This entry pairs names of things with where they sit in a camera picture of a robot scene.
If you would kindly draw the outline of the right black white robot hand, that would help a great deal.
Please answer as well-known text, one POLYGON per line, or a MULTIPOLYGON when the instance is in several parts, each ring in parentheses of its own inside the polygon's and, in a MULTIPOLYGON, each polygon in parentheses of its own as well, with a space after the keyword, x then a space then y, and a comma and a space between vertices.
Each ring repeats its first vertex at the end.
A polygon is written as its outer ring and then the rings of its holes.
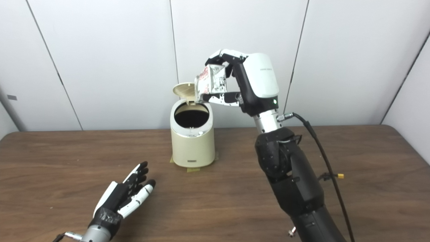
POLYGON ((238 106, 253 117, 278 109, 278 84, 270 57, 220 49, 195 78, 197 103, 238 106))

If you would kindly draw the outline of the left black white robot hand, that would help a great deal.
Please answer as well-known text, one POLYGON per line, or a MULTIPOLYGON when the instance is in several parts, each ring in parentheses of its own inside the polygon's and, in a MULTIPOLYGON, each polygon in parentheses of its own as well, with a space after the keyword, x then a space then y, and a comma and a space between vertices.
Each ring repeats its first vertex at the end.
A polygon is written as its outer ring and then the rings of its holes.
POLYGON ((155 180, 146 179, 147 166, 148 162, 143 161, 123 182, 109 184, 95 207, 89 226, 104 228, 111 237, 116 235, 121 222, 140 207, 155 188, 155 180))

